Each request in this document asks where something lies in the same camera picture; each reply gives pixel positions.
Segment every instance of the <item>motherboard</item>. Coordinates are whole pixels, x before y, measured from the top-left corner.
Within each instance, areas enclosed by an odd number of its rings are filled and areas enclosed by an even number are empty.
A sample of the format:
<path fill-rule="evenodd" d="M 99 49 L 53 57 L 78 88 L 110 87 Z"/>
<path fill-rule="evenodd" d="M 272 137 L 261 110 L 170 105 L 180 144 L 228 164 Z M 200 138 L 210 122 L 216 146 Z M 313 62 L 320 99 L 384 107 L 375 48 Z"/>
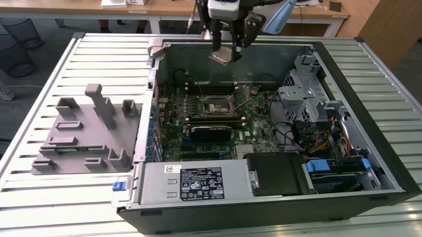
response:
<path fill-rule="evenodd" d="M 161 87 L 164 161 L 242 159 L 277 152 L 269 95 L 257 84 Z"/>

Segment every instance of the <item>white cable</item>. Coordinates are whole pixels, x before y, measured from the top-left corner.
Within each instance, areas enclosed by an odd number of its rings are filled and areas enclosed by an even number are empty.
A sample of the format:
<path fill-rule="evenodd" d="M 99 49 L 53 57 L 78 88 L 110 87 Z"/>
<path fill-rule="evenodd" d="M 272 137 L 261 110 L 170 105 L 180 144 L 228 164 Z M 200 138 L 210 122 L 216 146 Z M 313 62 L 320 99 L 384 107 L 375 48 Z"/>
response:
<path fill-rule="evenodd" d="M 39 88 L 45 88 L 41 85 L 10 85 L 9 87 L 39 87 Z"/>

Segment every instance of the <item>green circuit board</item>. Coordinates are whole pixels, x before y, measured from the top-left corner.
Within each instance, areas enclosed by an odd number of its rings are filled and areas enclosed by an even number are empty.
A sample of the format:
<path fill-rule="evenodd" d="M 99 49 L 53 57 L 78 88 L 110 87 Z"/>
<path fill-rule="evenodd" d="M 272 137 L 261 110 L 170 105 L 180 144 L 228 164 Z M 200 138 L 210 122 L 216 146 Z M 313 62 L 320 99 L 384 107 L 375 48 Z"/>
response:
<path fill-rule="evenodd" d="M 252 94 L 253 85 L 240 87 L 234 95 L 217 96 L 193 96 L 185 89 L 168 87 L 166 96 L 160 104 L 162 134 L 164 134 L 164 161 L 182 161 L 185 154 L 220 154 L 218 159 L 237 159 L 238 145 L 250 145 L 254 152 L 276 152 L 280 150 L 276 132 L 269 123 L 266 115 L 268 91 L 254 92 Z M 184 120 L 186 116 L 190 118 L 202 118 L 209 116 L 208 111 L 225 111 L 225 108 L 210 105 L 210 101 L 216 103 L 233 103 L 232 115 L 245 117 L 244 127 L 232 130 L 232 138 L 225 143 L 201 143 L 192 142 L 189 137 L 190 126 Z"/>

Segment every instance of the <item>robotic arm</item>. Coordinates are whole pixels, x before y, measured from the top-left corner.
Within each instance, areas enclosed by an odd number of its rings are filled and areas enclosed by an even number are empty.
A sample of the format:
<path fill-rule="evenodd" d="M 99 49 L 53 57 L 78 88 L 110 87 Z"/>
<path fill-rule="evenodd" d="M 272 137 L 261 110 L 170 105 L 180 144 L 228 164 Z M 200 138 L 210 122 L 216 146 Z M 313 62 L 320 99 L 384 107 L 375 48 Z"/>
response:
<path fill-rule="evenodd" d="M 281 3 L 284 0 L 197 0 L 204 30 L 213 36 L 212 58 L 228 65 L 237 62 L 242 48 L 249 47 L 265 26 L 266 17 L 253 12 L 254 6 Z M 297 0 L 288 0 L 265 29 L 277 34 L 282 30 Z M 232 49 L 222 47 L 222 31 L 232 35 Z"/>

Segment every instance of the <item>sticker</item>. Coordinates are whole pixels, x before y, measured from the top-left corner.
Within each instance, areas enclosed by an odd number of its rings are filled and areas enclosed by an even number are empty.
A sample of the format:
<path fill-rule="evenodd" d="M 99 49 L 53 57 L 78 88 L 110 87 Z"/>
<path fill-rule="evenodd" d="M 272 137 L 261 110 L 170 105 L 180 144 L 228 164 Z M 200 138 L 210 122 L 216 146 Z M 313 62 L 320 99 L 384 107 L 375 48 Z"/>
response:
<path fill-rule="evenodd" d="M 180 171 L 182 201 L 225 198 L 222 167 L 182 169 Z"/>
<path fill-rule="evenodd" d="M 182 166 L 181 165 L 166 165 L 165 173 L 181 173 Z"/>
<path fill-rule="evenodd" d="M 342 15 L 333 15 L 332 17 L 333 17 L 333 18 L 344 18 L 344 19 L 348 18 L 348 16 L 342 16 Z"/>
<path fill-rule="evenodd" d="M 141 13 L 141 14 L 147 14 L 147 11 L 129 11 L 130 13 Z"/>

